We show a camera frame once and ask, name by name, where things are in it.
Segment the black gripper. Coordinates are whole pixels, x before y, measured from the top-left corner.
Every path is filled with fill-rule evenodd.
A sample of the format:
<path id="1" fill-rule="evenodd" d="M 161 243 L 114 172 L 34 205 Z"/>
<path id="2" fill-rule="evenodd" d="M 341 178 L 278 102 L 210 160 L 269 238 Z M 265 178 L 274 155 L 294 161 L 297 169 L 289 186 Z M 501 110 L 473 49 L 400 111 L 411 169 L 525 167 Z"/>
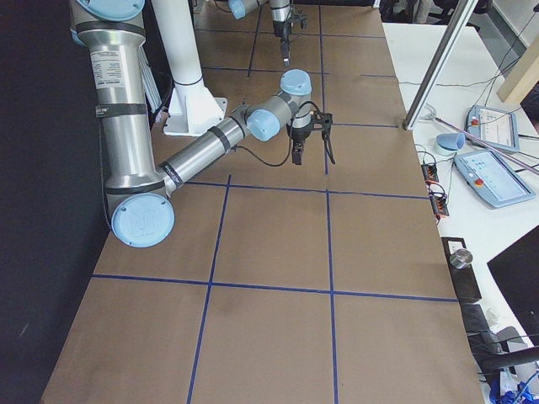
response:
<path id="1" fill-rule="evenodd" d="M 314 111 L 309 115 L 309 121 L 302 127 L 287 125 L 288 135 L 292 139 L 291 159 L 292 163 L 302 165 L 303 145 L 313 131 L 320 131 L 325 146 L 331 146 L 331 128 L 333 115 L 320 111 Z"/>
<path id="2" fill-rule="evenodd" d="M 290 43 L 288 38 L 292 32 L 294 23 L 298 23 L 301 29 L 307 26 L 307 16 L 302 12 L 297 12 L 294 8 L 272 8 L 271 16 L 273 29 L 276 37 L 280 38 L 280 52 L 283 66 L 290 65 Z"/>

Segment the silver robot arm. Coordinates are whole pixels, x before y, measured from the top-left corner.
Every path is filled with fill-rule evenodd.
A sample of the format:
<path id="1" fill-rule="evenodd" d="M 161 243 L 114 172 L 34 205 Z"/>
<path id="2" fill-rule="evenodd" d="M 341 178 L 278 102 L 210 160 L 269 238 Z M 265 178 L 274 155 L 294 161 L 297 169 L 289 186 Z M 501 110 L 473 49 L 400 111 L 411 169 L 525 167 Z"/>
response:
<path id="1" fill-rule="evenodd" d="M 185 1 L 156 1 L 152 8 L 171 73 L 164 132 L 190 143 L 170 158 L 153 158 L 147 101 L 154 86 L 143 52 L 146 39 L 141 1 L 73 1 L 73 39 L 90 54 L 110 176 L 104 186 L 105 214 L 113 233 L 131 247 L 151 247 L 173 229 L 170 196 L 243 139 L 289 136 L 287 159 L 300 164 L 305 140 L 319 131 L 329 141 L 332 116 L 312 101 L 309 75 L 284 73 L 279 91 L 254 106 L 227 109 L 205 86 L 195 34 Z"/>
<path id="2" fill-rule="evenodd" d="M 297 12 L 291 0 L 229 0 L 227 2 L 235 19 L 243 19 L 254 10 L 269 4 L 273 32 L 280 40 L 280 53 L 284 67 L 291 62 L 291 34 L 295 25 L 301 29 L 307 27 L 307 16 Z"/>

